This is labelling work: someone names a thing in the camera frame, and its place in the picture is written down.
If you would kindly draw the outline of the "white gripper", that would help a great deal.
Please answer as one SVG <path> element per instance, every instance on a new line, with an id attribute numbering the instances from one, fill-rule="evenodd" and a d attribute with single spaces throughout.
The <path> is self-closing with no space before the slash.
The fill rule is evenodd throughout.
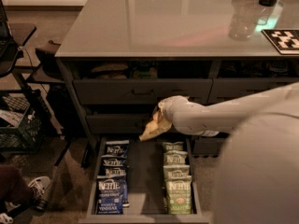
<path id="1" fill-rule="evenodd" d="M 172 124 L 187 124 L 190 121 L 188 111 L 189 100 L 184 96 L 171 96 L 158 103 L 159 120 Z"/>

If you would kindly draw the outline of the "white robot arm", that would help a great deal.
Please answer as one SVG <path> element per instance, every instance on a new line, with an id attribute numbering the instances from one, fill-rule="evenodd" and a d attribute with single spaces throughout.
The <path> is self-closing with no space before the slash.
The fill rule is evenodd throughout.
<path id="1" fill-rule="evenodd" d="M 213 224 L 299 224 L 299 83 L 214 105 L 183 96 L 159 103 L 177 131 L 228 133 L 219 159 Z"/>

